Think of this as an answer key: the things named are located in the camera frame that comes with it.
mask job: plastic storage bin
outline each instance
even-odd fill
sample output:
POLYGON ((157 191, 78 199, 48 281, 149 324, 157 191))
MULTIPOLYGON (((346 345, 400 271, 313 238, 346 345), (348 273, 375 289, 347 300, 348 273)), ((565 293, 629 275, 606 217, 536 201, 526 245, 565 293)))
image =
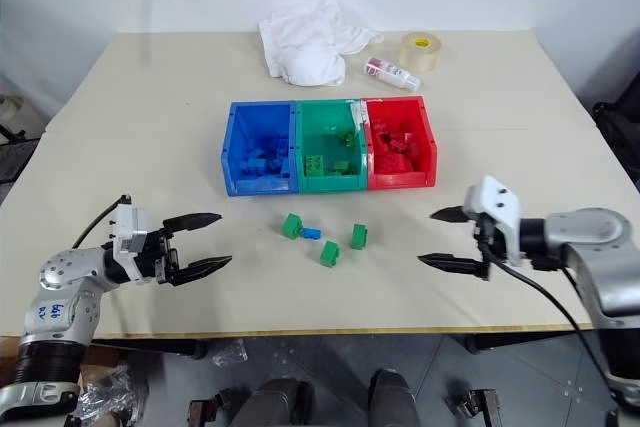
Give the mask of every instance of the plastic storage bin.
POLYGON ((229 195, 298 192, 296 103, 234 102, 222 148, 229 195))
POLYGON ((300 192, 367 188, 364 129, 351 105, 359 100, 297 102, 296 164, 300 192))
POLYGON ((435 185, 438 149, 422 97, 364 100, 369 189, 435 185))

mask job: plastic bag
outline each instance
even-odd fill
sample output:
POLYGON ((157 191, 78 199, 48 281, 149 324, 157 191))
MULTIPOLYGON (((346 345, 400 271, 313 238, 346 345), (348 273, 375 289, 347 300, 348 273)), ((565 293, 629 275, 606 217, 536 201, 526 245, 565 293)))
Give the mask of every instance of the plastic bag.
POLYGON ((216 367, 227 367, 245 362, 248 358, 242 339, 234 339, 224 349, 214 354, 212 360, 216 367))
POLYGON ((109 376, 87 384, 74 415, 82 427, 109 413, 116 414, 123 426, 131 426, 142 418, 148 394, 146 381, 134 379, 129 366, 121 364, 109 376))

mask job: table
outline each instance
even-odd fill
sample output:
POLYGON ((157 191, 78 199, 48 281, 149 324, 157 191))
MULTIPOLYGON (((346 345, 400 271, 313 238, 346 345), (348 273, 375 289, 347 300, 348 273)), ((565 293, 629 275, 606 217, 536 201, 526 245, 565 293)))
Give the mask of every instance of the table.
MULTIPOLYGON (((436 187, 236 198, 219 161, 230 102, 402 95, 362 74, 368 55, 395 58, 401 33, 348 57, 342 86, 317 88, 270 78, 256 33, 116 36, 0 207, 0 335, 22 333, 42 263, 122 193, 157 226, 183 213, 223 215, 177 234, 182 265, 234 258, 182 287, 131 283, 105 295, 102 338, 568 329, 498 269, 482 282, 420 263, 428 252, 477 256, 470 224, 429 215, 491 173, 519 194, 525 216, 607 207, 631 220, 639 242, 640 196, 532 32, 437 35, 445 50, 419 91, 438 143, 436 187), (318 263, 323 242, 280 234, 289 212, 343 246, 336 268, 318 263), (363 251, 348 248, 355 222, 369 228, 363 251)), ((104 222, 83 245, 108 233, 104 222)), ((562 275, 524 269, 588 326, 562 275)))

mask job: white cloth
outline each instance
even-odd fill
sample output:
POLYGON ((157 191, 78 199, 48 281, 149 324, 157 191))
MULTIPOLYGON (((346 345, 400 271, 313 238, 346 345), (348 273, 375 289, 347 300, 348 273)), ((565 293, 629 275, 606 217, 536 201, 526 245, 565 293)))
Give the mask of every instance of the white cloth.
POLYGON ((340 85, 345 62, 383 37, 347 24, 336 0, 305 0, 273 12, 258 23, 271 77, 295 85, 340 85))

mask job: gray floor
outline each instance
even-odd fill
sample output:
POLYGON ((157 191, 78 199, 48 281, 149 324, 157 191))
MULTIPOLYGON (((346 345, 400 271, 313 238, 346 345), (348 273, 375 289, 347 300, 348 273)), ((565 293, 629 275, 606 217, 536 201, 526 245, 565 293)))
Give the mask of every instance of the gray floor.
MULTIPOLYGON (((250 391, 270 378, 313 383, 314 424, 366 426, 371 375, 390 367, 405 376, 424 426, 482 426, 456 419, 444 399, 452 383, 498 392, 505 427, 602 427, 613 403, 575 336, 564 336, 478 355, 441 335, 359 335, 245 339, 249 360, 216 367, 211 357, 173 355, 132 361, 149 371, 149 398, 141 426, 184 426, 189 401, 223 388, 250 391)), ((224 426, 227 416, 214 424, 224 426)))

